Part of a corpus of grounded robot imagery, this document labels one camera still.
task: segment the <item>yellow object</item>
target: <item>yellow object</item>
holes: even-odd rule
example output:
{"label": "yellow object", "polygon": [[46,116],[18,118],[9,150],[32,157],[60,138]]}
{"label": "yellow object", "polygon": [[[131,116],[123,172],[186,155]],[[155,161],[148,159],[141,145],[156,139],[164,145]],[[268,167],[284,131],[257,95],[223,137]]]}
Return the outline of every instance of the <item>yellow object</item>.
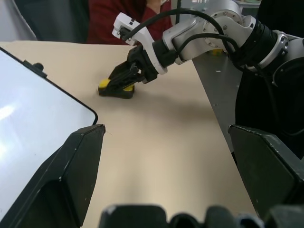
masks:
{"label": "yellow object", "polygon": [[219,56],[223,53],[223,50],[222,49],[215,49],[215,50],[212,50],[211,53],[214,56]]}
{"label": "yellow object", "polygon": [[[98,88],[100,88],[100,89],[106,88],[108,86],[108,84],[110,83],[110,81],[111,80],[109,78],[101,80],[101,82],[98,85]],[[134,87],[134,85],[130,85],[123,90],[126,91],[126,92],[130,92],[130,91],[133,90],[133,87]]]}

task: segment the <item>screen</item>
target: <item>screen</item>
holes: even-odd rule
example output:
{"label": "screen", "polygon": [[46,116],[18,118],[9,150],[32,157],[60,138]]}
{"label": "screen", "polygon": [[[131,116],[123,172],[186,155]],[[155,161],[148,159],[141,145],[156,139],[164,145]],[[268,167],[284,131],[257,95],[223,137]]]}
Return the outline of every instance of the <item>screen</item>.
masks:
{"label": "screen", "polygon": [[39,166],[95,113],[0,49],[0,221]]}

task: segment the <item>black cable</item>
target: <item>black cable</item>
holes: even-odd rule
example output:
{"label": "black cable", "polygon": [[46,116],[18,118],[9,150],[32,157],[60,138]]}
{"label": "black cable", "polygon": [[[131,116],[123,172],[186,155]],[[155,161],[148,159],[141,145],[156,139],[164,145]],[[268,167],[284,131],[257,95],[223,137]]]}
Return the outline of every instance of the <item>black cable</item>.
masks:
{"label": "black cable", "polygon": [[189,37],[188,39],[186,39],[183,42],[183,44],[179,47],[179,49],[177,49],[176,54],[180,55],[180,53],[183,51],[183,49],[186,47],[187,44],[189,44],[191,41],[193,41],[195,39],[199,39],[199,38],[216,38],[216,39],[225,40],[225,41],[229,42],[230,44],[232,44],[232,46],[234,47],[234,49],[236,51],[239,50],[238,44],[236,43],[236,41],[233,38],[226,37],[224,35],[220,35],[217,33],[201,33],[201,34],[195,34],[195,35]]}
{"label": "black cable", "polygon": [[269,98],[270,98],[270,103],[271,103],[271,106],[272,106],[272,112],[273,112],[273,115],[274,115],[274,118],[275,118],[275,123],[278,126],[278,131],[280,131],[283,135],[289,136],[289,137],[295,137],[295,136],[298,136],[298,135],[304,133],[304,128],[295,132],[295,133],[289,133],[289,132],[287,132],[283,129],[282,123],[280,121],[278,108],[277,108],[277,105],[276,105],[276,99],[275,99],[275,94],[274,94],[274,91],[273,91],[273,87],[272,87],[270,81],[267,79],[267,75],[266,75],[266,73],[264,73],[263,69],[258,64],[252,64],[252,65],[256,68],[257,72],[263,77],[263,79],[265,81],[265,84],[267,86],[267,90],[268,90],[268,94],[269,94]]}
{"label": "black cable", "polygon": [[[164,17],[177,15],[177,14],[190,14],[190,15],[194,15],[194,16],[203,18],[206,21],[208,21],[209,23],[211,23],[217,29],[217,31],[220,35],[224,35],[224,31],[223,31],[222,27],[220,26],[220,24],[218,24],[218,22],[214,18],[212,18],[211,16],[209,16],[205,13],[202,13],[200,11],[197,11],[197,10],[181,8],[181,9],[172,9],[172,10],[165,11],[165,12],[162,12],[162,13],[159,13],[159,14],[155,15],[154,17],[152,17],[152,18],[146,20],[145,22],[141,23],[140,25],[138,25],[131,32],[129,32],[128,34],[123,36],[122,39],[124,41],[126,41],[127,39],[134,36],[142,28],[147,27],[147,26],[155,23],[156,21],[158,21],[158,20],[160,20]],[[224,47],[225,47],[226,51],[231,56],[232,49],[230,48],[230,46],[228,45],[228,43],[225,40],[223,41],[223,44],[224,44]]]}
{"label": "black cable", "polygon": [[[224,36],[224,31],[222,29],[222,27],[220,26],[220,24],[217,23],[217,21],[214,20],[214,18],[212,18],[211,16],[205,14],[205,13],[202,13],[200,11],[197,11],[197,10],[192,10],[192,9],[183,9],[183,8],[180,8],[180,9],[172,9],[172,10],[169,10],[169,11],[166,11],[166,12],[162,12],[162,13],[159,13],[157,14],[156,16],[146,20],[145,22],[141,23],[140,25],[138,25],[136,28],[134,28],[131,32],[129,32],[128,34],[126,34],[125,36],[122,37],[122,40],[126,41],[127,39],[131,38],[132,36],[134,36],[138,31],[140,31],[142,28],[144,27],[147,27],[153,23],[155,23],[156,21],[164,18],[164,17],[167,17],[167,16],[172,16],[172,15],[179,15],[179,14],[190,14],[190,15],[194,15],[194,16],[197,16],[197,17],[200,17],[200,18],[203,18],[205,19],[206,21],[208,21],[209,23],[211,23],[218,31],[219,34],[213,34],[211,33],[212,35],[218,35],[218,37],[214,37],[214,38],[219,38],[223,41],[223,44],[224,44],[224,47],[229,55],[229,57],[231,58],[232,57],[232,49],[230,48],[230,46],[228,45],[227,41],[230,42],[235,50],[238,50],[238,47],[237,45],[235,46],[234,44],[236,44],[235,40],[232,39],[232,38],[229,38],[228,40],[228,37],[225,37],[225,39],[223,37],[220,37],[219,35],[222,35]],[[268,89],[268,93],[269,93],[269,97],[270,97],[270,103],[271,103],[271,106],[272,106],[272,110],[273,110],[273,114],[274,114],[274,117],[275,117],[275,122],[276,124],[278,125],[278,129],[281,129],[280,131],[284,134],[284,135],[287,135],[287,136],[298,136],[302,133],[304,133],[304,129],[301,129],[300,131],[298,132],[295,132],[295,133],[288,133],[284,130],[282,130],[281,128],[281,122],[280,122],[280,118],[279,118],[279,115],[278,115],[278,109],[277,109],[277,106],[276,106],[276,99],[275,99],[275,96],[274,96],[274,93],[273,93],[273,89],[272,89],[272,85],[270,84],[270,82],[267,80],[267,76],[266,74],[264,73],[264,71],[260,68],[260,66],[258,64],[255,64],[253,63],[253,66],[257,69],[258,73],[264,78],[265,80],[265,83],[266,83],[266,86],[267,86],[267,89]],[[237,69],[239,69],[240,71],[242,72],[245,72],[246,70],[245,69],[242,69],[240,66],[237,67]]]}
{"label": "black cable", "polygon": [[241,67],[240,65],[238,65],[236,62],[232,61],[233,66],[238,69],[239,71],[243,72],[243,73],[252,73],[252,71],[246,69],[246,67]]}
{"label": "black cable", "polygon": [[[177,7],[176,8],[177,9],[181,8],[181,0],[177,0]],[[175,19],[175,24],[178,24],[180,22],[180,18],[181,18],[181,15],[177,14],[176,19]]]}

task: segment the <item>red shirt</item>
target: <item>red shirt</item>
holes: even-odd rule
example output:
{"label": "red shirt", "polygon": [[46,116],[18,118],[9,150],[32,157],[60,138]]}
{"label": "red shirt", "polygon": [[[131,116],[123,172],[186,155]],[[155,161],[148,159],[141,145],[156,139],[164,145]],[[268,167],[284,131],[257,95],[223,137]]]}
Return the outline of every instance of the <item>red shirt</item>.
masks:
{"label": "red shirt", "polygon": [[[153,17],[156,13],[146,7],[145,0],[89,0],[90,26],[88,43],[126,45],[124,41],[112,35],[113,24],[120,12],[139,23]],[[161,12],[171,9],[171,1],[161,7]],[[172,27],[170,17],[163,18],[148,26],[154,40],[162,38],[163,31]]]}

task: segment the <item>beige tabletop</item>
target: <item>beige tabletop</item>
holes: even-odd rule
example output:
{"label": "beige tabletop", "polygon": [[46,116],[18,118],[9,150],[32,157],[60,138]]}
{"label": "beige tabletop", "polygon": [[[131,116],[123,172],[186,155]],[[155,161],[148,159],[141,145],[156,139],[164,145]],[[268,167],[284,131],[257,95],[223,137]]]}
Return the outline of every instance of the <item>beige tabletop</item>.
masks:
{"label": "beige tabletop", "polygon": [[0,42],[0,47],[3,48],[7,44],[9,44],[9,42]]}
{"label": "beige tabletop", "polygon": [[104,98],[97,85],[126,60],[129,46],[14,42],[9,52],[45,66],[48,78],[93,108],[107,133],[85,228],[119,203],[161,204],[171,217],[203,220],[220,204],[234,214],[253,206],[192,62],[173,65],[131,100]]}

